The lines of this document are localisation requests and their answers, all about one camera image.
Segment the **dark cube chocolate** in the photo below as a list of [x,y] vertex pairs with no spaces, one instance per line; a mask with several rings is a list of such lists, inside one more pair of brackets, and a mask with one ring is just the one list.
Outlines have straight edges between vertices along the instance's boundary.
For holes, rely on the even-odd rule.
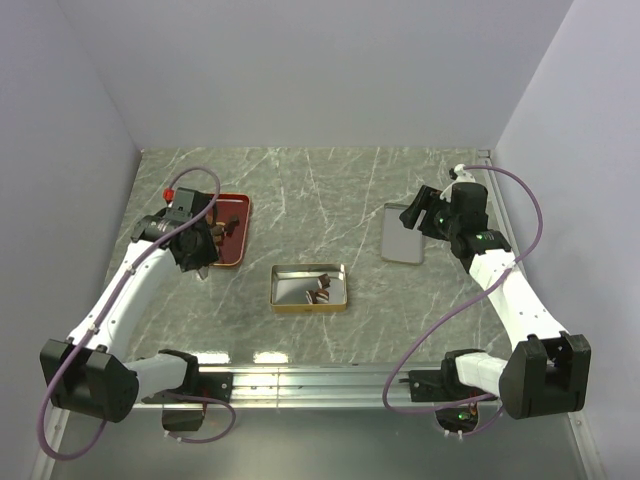
[[331,278],[328,274],[323,274],[318,278],[318,284],[321,289],[327,289],[331,285]]

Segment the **round brown chocolate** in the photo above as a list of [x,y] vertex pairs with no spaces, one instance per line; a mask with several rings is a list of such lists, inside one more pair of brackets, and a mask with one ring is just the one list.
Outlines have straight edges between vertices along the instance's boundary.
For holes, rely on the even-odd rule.
[[318,304],[326,304],[329,302],[330,294],[326,289],[318,289],[315,291],[315,299]]

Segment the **brown oval chocolate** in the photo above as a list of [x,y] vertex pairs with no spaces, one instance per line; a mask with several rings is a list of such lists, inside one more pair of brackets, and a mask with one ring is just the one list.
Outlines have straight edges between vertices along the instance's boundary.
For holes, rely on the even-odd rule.
[[211,235],[216,245],[222,245],[226,236],[226,232],[223,226],[215,225],[211,228]]

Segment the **metal tongs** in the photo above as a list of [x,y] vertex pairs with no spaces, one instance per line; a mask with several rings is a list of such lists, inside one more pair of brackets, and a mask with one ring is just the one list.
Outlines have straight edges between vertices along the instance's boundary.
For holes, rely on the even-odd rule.
[[[215,225],[221,225],[221,226],[223,226],[223,227],[224,227],[224,225],[223,225],[223,224],[219,224],[219,223],[216,221],[216,217],[215,217],[215,214],[214,214],[214,213],[208,214],[208,215],[206,216],[206,221],[207,221],[207,224],[208,224],[208,227],[209,227],[209,231],[210,231],[210,233],[211,233],[211,228],[212,228],[213,226],[215,226]],[[220,253],[220,248],[221,248],[221,246],[222,246],[222,245],[216,245],[216,244],[214,243],[214,246],[215,246],[216,253],[217,253],[218,257],[221,257],[221,256],[222,256],[222,254]],[[205,266],[205,267],[202,267],[202,268],[198,271],[198,275],[199,275],[199,278],[200,278],[201,280],[205,280],[205,279],[209,276],[209,268],[210,268],[213,264],[214,264],[214,262],[211,262],[209,265],[207,265],[207,266]]]

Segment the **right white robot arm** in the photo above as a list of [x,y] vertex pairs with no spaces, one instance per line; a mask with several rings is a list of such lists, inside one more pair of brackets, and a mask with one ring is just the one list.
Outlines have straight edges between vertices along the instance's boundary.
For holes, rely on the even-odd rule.
[[486,294],[512,353],[506,360],[477,350],[458,350],[441,363],[440,386],[451,400],[471,392],[502,400],[514,419],[579,411],[587,393],[591,346],[572,335],[539,300],[517,265],[506,237],[488,226],[488,191],[456,182],[440,191],[422,186],[400,215],[407,229],[445,241]]

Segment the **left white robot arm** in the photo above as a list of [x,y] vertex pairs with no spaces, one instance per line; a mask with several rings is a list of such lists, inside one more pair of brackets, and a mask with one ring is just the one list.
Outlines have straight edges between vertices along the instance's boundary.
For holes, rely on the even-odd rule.
[[144,398],[167,391],[188,402],[199,394],[199,363],[192,354],[164,349],[130,363],[124,357],[161,281],[173,270],[199,271],[217,260],[207,221],[216,201],[214,194],[178,188],[165,208],[136,224],[96,305],[65,340],[49,340],[40,352],[46,405],[119,423]]

